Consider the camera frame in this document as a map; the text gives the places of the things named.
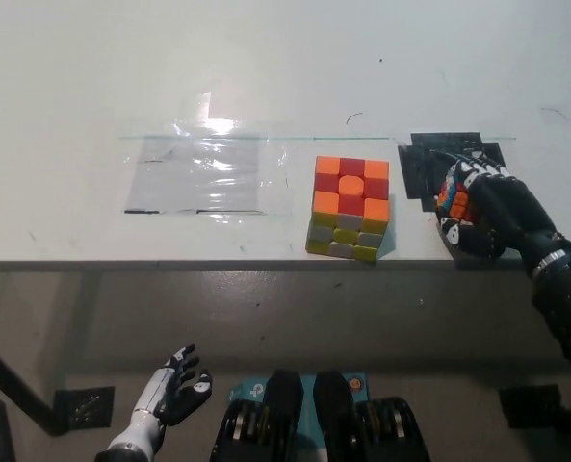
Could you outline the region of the black and white right hand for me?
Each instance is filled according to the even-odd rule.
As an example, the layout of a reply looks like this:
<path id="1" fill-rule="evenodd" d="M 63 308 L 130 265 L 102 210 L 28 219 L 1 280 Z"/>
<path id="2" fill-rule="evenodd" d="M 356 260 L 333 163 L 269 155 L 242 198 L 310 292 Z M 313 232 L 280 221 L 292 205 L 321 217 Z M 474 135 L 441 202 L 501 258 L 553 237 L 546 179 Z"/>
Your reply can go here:
<path id="1" fill-rule="evenodd" d="M 488 261 L 515 250 L 529 277 L 571 255 L 571 242 L 505 165 L 484 155 L 437 154 L 453 162 L 435 205 L 439 229 L 452 247 Z"/>

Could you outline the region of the white and black left hand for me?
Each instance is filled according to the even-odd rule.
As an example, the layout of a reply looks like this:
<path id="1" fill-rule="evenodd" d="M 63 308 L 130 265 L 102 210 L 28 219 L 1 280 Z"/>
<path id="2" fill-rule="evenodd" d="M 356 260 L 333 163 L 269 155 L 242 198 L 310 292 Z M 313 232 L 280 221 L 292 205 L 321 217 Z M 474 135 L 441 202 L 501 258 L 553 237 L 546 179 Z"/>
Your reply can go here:
<path id="1" fill-rule="evenodd" d="M 151 376 L 133 413 L 143 412 L 161 425 L 176 426 L 202 406 L 212 395 L 213 377 L 207 370 L 197 372 L 199 358 L 195 343 L 182 347 Z"/>

